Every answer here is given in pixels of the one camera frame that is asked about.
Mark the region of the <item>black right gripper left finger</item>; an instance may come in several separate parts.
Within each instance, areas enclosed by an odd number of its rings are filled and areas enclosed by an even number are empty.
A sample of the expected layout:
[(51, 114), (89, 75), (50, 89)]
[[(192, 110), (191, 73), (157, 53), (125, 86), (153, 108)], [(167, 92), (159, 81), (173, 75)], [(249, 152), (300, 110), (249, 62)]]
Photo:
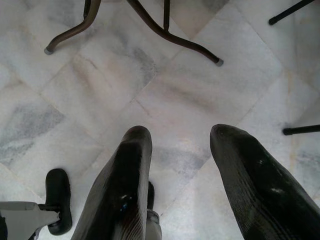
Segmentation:
[(95, 179), (72, 235), (73, 240), (143, 240), (152, 138), (131, 127)]

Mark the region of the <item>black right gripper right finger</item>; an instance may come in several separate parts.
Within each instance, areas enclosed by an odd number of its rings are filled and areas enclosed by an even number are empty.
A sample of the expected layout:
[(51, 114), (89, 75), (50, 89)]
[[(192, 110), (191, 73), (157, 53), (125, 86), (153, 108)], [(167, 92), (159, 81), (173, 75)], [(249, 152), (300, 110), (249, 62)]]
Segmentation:
[(251, 134), (227, 124), (210, 131), (210, 150), (246, 240), (317, 240), (320, 209)]

